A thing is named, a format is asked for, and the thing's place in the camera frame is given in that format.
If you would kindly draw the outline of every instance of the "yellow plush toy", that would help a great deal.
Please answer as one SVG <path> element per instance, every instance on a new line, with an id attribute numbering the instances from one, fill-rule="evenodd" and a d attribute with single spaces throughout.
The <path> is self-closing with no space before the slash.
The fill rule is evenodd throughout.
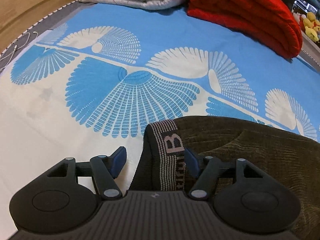
<path id="1" fill-rule="evenodd" d="M 303 24 L 308 28 L 313 28 L 315 26 L 308 18 L 303 19 Z"/>
<path id="2" fill-rule="evenodd" d="M 314 29 L 309 28 L 306 26 L 306 35 L 314 42 L 319 41 L 318 34 Z"/>
<path id="3" fill-rule="evenodd" d="M 312 12 L 307 13 L 307 18 L 310 20 L 310 22 L 314 22 L 316 20 L 316 16 Z"/>

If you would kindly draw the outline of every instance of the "plush toy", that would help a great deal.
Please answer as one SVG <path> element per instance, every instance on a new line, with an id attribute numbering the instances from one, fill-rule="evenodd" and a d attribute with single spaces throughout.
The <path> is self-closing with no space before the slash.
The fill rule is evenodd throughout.
<path id="1" fill-rule="evenodd" d="M 316 19 L 316 16 L 312 12 L 308 12 L 307 15 L 296 14 L 296 21 L 299 18 L 299 26 L 303 32 L 313 41 L 319 42 L 320 38 L 320 22 Z"/>
<path id="2" fill-rule="evenodd" d="M 314 42 L 318 42 L 318 33 L 314 30 L 306 26 L 306 35 Z"/>
<path id="3" fill-rule="evenodd" d="M 313 12 L 308 12 L 307 18 L 310 20 L 310 22 L 314 22 L 316 20 L 316 16 Z"/>
<path id="4" fill-rule="evenodd" d="M 305 27 L 308 27 L 308 28 L 313 28 L 315 26 L 315 24 L 311 22 L 308 18 L 303 19 L 303 24 Z"/>

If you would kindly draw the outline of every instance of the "bed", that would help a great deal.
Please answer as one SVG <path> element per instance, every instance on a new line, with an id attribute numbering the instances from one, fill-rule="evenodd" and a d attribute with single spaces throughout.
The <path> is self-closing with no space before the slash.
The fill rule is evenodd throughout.
<path id="1" fill-rule="evenodd" d="M 154 121 L 226 116 L 319 140 L 320 76 L 302 58 L 289 62 L 188 17 L 184 6 L 151 12 L 73 2 L 43 22 L 51 19 L 30 28 L 0 76 L 3 239 L 15 231 L 12 195 L 65 157 L 88 161 L 125 146 L 116 180 L 125 192 Z"/>

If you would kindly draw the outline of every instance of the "round pad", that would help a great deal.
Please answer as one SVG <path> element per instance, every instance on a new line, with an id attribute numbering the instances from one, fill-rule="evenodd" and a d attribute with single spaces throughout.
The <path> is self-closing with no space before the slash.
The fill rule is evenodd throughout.
<path id="1" fill-rule="evenodd" d="M 68 194 L 58 190 L 47 190 L 35 195 L 32 200 L 33 206 L 44 212 L 55 212 L 69 204 Z"/>
<path id="2" fill-rule="evenodd" d="M 227 224 L 254 234 L 287 230 L 300 214 L 300 202 L 290 190 L 263 179 L 226 187 L 215 196 L 213 205 Z"/>
<path id="3" fill-rule="evenodd" d="M 86 222 L 97 207 L 96 196 L 86 187 L 60 178 L 30 183 L 10 201 L 17 228 L 41 234 L 68 231 Z"/>

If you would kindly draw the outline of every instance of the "blue bedsheet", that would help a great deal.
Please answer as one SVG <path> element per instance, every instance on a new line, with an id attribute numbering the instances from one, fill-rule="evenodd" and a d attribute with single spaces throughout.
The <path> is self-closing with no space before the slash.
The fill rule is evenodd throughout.
<path id="1" fill-rule="evenodd" d="M 105 136 L 135 137 L 150 122 L 207 114 L 319 138 L 318 73 L 183 7 L 84 9 L 17 60 L 11 79 L 26 85 L 67 66 L 70 118 Z"/>

